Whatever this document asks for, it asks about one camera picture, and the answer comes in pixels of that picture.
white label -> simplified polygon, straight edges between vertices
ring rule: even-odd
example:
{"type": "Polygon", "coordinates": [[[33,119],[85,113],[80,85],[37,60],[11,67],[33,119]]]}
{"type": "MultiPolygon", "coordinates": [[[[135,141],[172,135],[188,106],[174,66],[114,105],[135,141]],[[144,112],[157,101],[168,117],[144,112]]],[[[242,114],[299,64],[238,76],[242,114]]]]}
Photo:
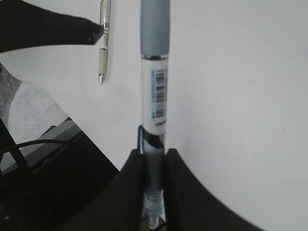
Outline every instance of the white label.
{"type": "Polygon", "coordinates": [[[153,135],[166,132],[168,60],[142,60],[142,125],[153,135]]]}
{"type": "Polygon", "coordinates": [[[108,40],[109,40],[108,28],[105,28],[103,33],[103,46],[102,46],[102,48],[105,50],[108,49],[108,40]]]}

white surface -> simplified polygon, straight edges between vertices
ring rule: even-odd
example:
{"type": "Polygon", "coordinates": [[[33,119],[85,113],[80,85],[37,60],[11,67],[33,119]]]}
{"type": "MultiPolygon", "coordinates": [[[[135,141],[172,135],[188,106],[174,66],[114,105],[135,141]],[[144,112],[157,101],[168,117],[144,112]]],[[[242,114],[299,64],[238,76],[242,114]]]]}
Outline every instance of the white surface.
{"type": "MultiPolygon", "coordinates": [[[[100,0],[30,2],[99,22],[100,0]]],[[[254,224],[307,230],[308,1],[176,0],[171,7],[167,147],[254,224]]],[[[101,42],[7,52],[0,62],[46,89],[121,168],[141,123],[139,1],[113,0],[111,14],[102,86],[101,42]]]]}
{"type": "MultiPolygon", "coordinates": [[[[8,114],[8,130],[14,141],[20,143],[25,136],[34,131],[33,128],[53,104],[54,100],[44,89],[31,83],[22,82],[12,99],[8,114]]],[[[35,140],[45,131],[35,137],[30,136],[30,138],[35,140]]]]}

pen barrel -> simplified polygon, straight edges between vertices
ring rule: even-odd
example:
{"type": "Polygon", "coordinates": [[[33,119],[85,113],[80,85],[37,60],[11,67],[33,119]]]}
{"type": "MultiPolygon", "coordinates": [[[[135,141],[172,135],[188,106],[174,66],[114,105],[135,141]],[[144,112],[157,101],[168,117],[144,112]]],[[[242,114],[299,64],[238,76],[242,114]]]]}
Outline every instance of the pen barrel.
{"type": "Polygon", "coordinates": [[[99,63],[99,73],[106,74],[107,73],[107,57],[108,50],[100,49],[100,63],[99,63]]]}
{"type": "Polygon", "coordinates": [[[170,0],[141,0],[141,54],[169,54],[170,0]]]}
{"type": "Polygon", "coordinates": [[[106,26],[110,21],[111,0],[101,1],[101,25],[106,26]]]}

black object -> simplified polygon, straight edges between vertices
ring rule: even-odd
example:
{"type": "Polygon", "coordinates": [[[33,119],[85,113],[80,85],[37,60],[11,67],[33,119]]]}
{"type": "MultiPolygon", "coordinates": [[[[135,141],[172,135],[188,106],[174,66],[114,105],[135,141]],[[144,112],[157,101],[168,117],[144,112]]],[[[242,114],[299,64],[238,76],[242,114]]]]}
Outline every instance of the black object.
{"type": "Polygon", "coordinates": [[[21,0],[0,1],[0,52],[47,45],[94,45],[102,35],[103,28],[88,19],[54,13],[21,0]]]}
{"type": "Polygon", "coordinates": [[[141,220],[144,170],[142,155],[132,150],[110,185],[74,218],[54,231],[137,231],[141,220]]]}
{"type": "Polygon", "coordinates": [[[228,209],[197,180],[176,149],[165,161],[168,231],[259,231],[228,209]]]}
{"type": "Polygon", "coordinates": [[[52,231],[95,200],[117,173],[81,133],[31,168],[29,177],[19,168],[0,177],[0,230],[52,231]]]}

barcode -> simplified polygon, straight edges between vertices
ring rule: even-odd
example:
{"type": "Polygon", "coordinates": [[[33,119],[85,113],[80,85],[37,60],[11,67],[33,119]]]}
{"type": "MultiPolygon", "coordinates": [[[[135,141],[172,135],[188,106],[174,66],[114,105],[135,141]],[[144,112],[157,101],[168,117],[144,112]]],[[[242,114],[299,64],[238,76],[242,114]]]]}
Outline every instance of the barcode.
{"type": "Polygon", "coordinates": [[[152,118],[163,118],[166,113],[166,71],[155,70],[152,73],[154,110],[152,110],[152,118]]]}

